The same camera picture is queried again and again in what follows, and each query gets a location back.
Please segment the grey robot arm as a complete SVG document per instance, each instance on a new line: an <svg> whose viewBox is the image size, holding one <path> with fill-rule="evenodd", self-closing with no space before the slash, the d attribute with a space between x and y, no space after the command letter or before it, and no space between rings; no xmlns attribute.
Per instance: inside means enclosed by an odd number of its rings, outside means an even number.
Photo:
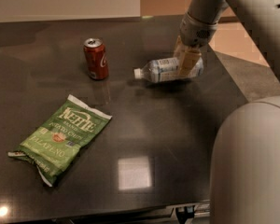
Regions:
<svg viewBox="0 0 280 224"><path fill-rule="evenodd" d="M182 43L206 45L226 8L280 82L280 0L191 0ZM280 224L280 96L249 102L222 123L211 158L210 224Z"/></svg>

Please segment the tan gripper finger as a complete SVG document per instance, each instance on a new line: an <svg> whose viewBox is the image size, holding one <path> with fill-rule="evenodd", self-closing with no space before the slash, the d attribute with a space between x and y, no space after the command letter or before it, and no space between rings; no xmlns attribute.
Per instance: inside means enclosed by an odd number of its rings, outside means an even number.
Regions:
<svg viewBox="0 0 280 224"><path fill-rule="evenodd" d="M202 54L197 48L185 48L179 57L178 75L187 77L196 65Z"/></svg>
<svg viewBox="0 0 280 224"><path fill-rule="evenodd" d="M183 44L181 37L178 36L175 42L174 56L181 58L185 54L185 45Z"/></svg>

